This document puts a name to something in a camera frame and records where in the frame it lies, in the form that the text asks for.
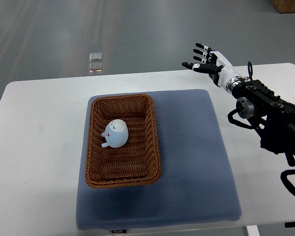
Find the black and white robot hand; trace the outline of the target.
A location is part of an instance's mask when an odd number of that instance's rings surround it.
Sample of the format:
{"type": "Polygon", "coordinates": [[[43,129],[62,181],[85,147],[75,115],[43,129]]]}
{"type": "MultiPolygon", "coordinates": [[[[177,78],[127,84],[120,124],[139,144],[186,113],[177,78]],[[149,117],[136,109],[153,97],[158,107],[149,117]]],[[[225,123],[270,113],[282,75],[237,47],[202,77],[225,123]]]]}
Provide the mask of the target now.
{"type": "Polygon", "coordinates": [[[183,62],[182,66],[197,73],[208,74],[213,83],[228,93],[231,86],[240,83],[242,76],[234,71],[233,65],[217,50],[196,43],[193,50],[195,63],[183,62]]]}

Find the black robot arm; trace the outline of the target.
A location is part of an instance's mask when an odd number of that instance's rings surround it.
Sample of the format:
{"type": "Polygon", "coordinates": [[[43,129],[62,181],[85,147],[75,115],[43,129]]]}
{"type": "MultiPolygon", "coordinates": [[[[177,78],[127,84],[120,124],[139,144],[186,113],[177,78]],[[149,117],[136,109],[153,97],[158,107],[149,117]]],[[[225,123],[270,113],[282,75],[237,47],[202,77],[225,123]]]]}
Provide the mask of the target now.
{"type": "Polygon", "coordinates": [[[281,181],[295,197],[295,186],[289,177],[295,176],[295,104],[275,95],[259,80],[254,80],[253,66],[248,62],[248,77],[231,79],[226,86],[237,99],[236,108],[229,112],[228,121],[236,126],[253,129],[260,136],[260,147],[286,156],[289,170],[281,181]]]}

